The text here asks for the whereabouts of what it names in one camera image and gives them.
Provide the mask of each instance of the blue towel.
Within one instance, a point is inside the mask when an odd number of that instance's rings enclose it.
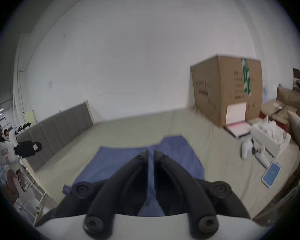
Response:
[[[164,216],[158,202],[154,182],[154,150],[160,150],[191,174],[192,177],[204,180],[204,168],[191,146],[182,136],[163,138],[159,144],[137,148],[110,148],[100,147],[94,158],[75,179],[77,182],[97,182],[110,178],[118,169],[124,166],[141,151],[148,150],[149,155],[149,184],[147,201],[138,216],[158,217]],[[64,186],[63,193],[69,194],[70,186]]]

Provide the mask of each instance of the blue phone screen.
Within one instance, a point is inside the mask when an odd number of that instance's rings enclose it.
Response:
[[[269,186],[272,186],[273,182],[275,181],[278,173],[280,171],[280,167],[276,164],[272,163],[268,172],[264,175],[263,181],[267,183]]]

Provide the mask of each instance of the pile of boxes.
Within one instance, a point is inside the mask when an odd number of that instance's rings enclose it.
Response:
[[[243,121],[264,118],[276,121],[284,141],[278,145],[252,125],[253,137],[275,157],[288,146],[291,135],[288,111],[300,111],[300,93],[279,86],[277,99],[262,104],[262,71],[260,61],[217,55],[191,66],[195,106],[215,125],[226,127],[229,108],[244,104]]]

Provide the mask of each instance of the bed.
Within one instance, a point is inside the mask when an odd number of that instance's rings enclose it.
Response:
[[[300,160],[299,147],[291,140],[276,159],[281,171],[268,189],[261,182],[266,169],[260,162],[252,155],[245,161],[241,159],[242,140],[235,140],[200,113],[181,109],[96,123],[53,154],[40,168],[30,171],[48,195],[60,203],[64,198],[64,184],[72,185],[100,146],[141,147],[159,143],[171,135],[182,135],[188,141],[204,167],[205,180],[230,184],[251,218],[283,188]]]

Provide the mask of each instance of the gray headboard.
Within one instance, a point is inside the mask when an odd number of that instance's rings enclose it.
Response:
[[[42,150],[26,158],[36,172],[54,154],[93,125],[88,102],[55,114],[21,132],[18,141],[33,141],[42,144]]]

